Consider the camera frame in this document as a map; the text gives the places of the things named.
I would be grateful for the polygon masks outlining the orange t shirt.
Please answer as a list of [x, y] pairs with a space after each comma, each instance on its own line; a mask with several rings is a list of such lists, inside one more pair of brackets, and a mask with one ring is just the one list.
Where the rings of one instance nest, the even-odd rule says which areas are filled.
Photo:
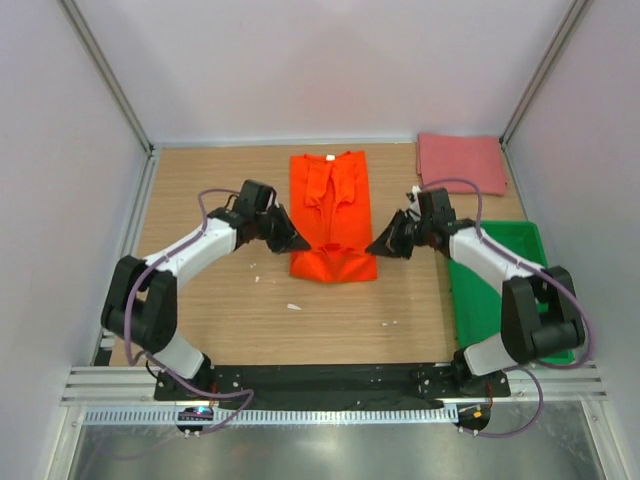
[[293, 156], [289, 164], [290, 217], [310, 249], [291, 255], [289, 274], [325, 284], [374, 281], [366, 155]]

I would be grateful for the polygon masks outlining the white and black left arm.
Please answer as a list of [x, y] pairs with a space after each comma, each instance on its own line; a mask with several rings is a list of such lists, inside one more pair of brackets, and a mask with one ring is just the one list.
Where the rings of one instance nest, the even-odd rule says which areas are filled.
[[311, 249], [279, 204], [265, 211], [219, 207], [192, 234], [165, 250], [117, 262], [101, 326], [151, 356], [177, 379], [186, 397], [204, 398], [213, 383], [211, 360], [179, 330], [178, 293], [210, 264], [253, 240], [264, 241], [275, 254]]

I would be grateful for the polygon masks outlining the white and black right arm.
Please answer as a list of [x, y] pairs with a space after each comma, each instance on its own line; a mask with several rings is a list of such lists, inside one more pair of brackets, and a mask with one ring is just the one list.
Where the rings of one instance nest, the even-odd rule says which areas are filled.
[[454, 353], [450, 381], [459, 394], [476, 394], [487, 375], [585, 343], [569, 272], [546, 269], [502, 247], [476, 221], [457, 219], [452, 208], [421, 214], [411, 208], [396, 211], [366, 252], [409, 259], [422, 246], [471, 270], [501, 297], [499, 332]]

